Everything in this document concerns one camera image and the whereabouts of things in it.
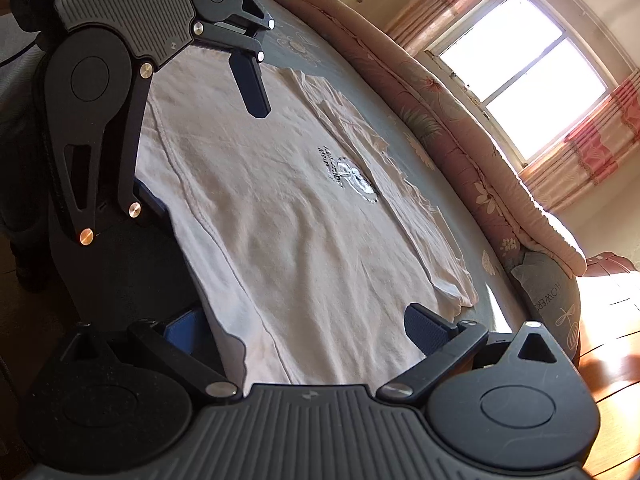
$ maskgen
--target white window frame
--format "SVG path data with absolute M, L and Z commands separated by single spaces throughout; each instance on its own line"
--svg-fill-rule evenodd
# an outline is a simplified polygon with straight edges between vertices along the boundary
M 515 154 L 518 158 L 518 162 L 521 167 L 526 167 L 530 162 L 539 157 L 542 153 L 548 150 L 551 146 L 553 146 L 558 140 L 562 139 L 567 133 L 571 131 L 571 129 L 578 124 L 588 113 L 593 110 L 595 106 L 598 105 L 599 102 L 602 101 L 615 87 L 616 82 L 612 79 L 608 71 L 603 67 L 600 60 L 594 58 L 588 46 L 584 43 L 584 41 L 578 37 L 572 30 L 571 27 L 567 27 L 561 20 L 559 16 L 557 16 L 553 10 L 543 1 L 543 0 L 529 0 L 533 5 L 536 6 L 548 19 L 551 20 L 553 24 L 556 25 L 562 32 L 562 34 L 554 40 L 545 50 L 533 61 L 531 61 L 527 66 L 525 66 L 522 70 L 516 73 L 513 77 L 511 77 L 508 81 L 506 81 L 503 85 L 500 86 L 495 92 L 493 92 L 489 97 L 485 100 L 480 101 L 476 95 L 465 86 L 464 82 L 450 69 L 449 66 L 440 58 L 440 54 L 442 54 L 445 50 L 447 50 L 451 45 L 456 43 L 459 38 L 464 36 L 471 28 L 479 22 L 482 18 L 484 18 L 491 10 L 495 9 L 498 5 L 503 3 L 506 0 L 483 0 L 479 4 L 477 4 L 471 11 L 466 13 L 462 19 L 458 20 L 458 22 L 451 27 L 442 37 L 438 38 L 433 44 L 431 44 L 426 50 L 427 54 L 430 54 L 430 57 L 434 59 L 434 61 L 439 65 L 444 72 L 446 72 L 450 78 L 460 86 L 460 88 L 464 91 L 464 93 L 470 98 L 473 104 L 478 107 L 482 115 L 491 123 L 492 127 L 499 134 L 500 139 L 496 139 L 499 143 L 506 143 L 509 147 L 509 151 Z M 594 69 L 601 82 L 605 87 L 605 91 L 593 102 L 591 103 L 583 113 L 569 126 L 567 126 L 563 131 L 559 132 L 552 140 L 546 143 L 544 146 L 540 147 L 536 153 L 534 153 L 529 158 L 525 158 L 520 153 L 520 150 L 517 148 L 515 143 L 511 140 L 511 137 L 504 131 L 504 129 L 500 126 L 500 123 L 493 117 L 491 112 L 486 108 L 495 98 L 498 97 L 502 92 L 504 92 L 509 86 L 515 83 L 519 78 L 521 78 L 528 70 L 530 70 L 537 62 L 539 62 L 543 57 L 546 56 L 553 48 L 558 46 L 561 41 L 569 39 L 573 43 L 573 45 L 580 51 L 584 59 L 587 63 Z

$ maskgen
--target bed sheet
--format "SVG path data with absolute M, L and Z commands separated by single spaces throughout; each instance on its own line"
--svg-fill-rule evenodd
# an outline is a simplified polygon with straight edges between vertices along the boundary
M 260 1 L 276 22 L 262 42 L 264 61 L 326 78 L 389 143 L 388 154 L 409 182 L 440 209 L 462 250 L 479 296 L 478 304 L 463 309 L 457 320 L 473 319 L 498 332 L 517 330 L 527 318 L 526 311 L 494 250 L 411 131 L 319 34 L 273 0 Z

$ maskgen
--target striped curtain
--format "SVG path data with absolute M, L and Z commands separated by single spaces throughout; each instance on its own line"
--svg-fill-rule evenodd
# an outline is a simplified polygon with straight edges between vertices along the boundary
M 563 140 L 520 172 L 545 209 L 557 212 L 573 203 L 638 148 L 639 89 L 636 69 Z
M 447 30 L 474 0 L 411 0 L 386 26 L 385 32 L 415 56 Z

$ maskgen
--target gray pillow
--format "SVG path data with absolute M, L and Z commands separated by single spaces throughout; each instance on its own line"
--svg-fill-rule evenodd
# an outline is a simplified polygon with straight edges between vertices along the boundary
M 578 281 L 569 279 L 549 256 L 527 252 L 521 265 L 511 270 L 531 317 L 544 323 L 559 345 L 573 359 L 580 333 Z

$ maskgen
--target gray ribbed panel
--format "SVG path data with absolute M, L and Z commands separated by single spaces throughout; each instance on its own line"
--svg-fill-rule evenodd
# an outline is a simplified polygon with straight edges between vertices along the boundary
M 37 466 L 25 480 L 77 480 Z M 256 385 L 243 402 L 204 409 L 157 461 L 100 480 L 507 480 L 437 447 L 414 410 L 362 386 Z M 536 480 L 540 477 L 528 477 Z M 577 468 L 546 480 L 587 480 Z
M 126 41 L 135 57 L 164 65 L 191 41 L 195 13 L 190 0 L 56 0 L 67 30 L 97 23 Z

